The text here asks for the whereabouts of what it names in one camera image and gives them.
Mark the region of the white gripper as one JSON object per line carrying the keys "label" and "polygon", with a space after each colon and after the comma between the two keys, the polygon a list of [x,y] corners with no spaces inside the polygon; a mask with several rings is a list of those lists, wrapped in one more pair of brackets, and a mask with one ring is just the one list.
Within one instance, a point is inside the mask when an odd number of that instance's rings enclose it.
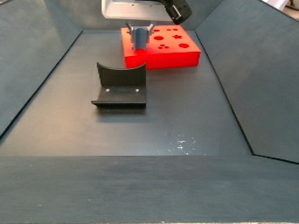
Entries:
{"label": "white gripper", "polygon": [[[102,14],[105,18],[127,20],[170,21],[165,5],[154,0],[102,0]],[[135,42],[135,27],[126,23],[131,42]],[[146,27],[146,43],[154,33],[155,25]]]}

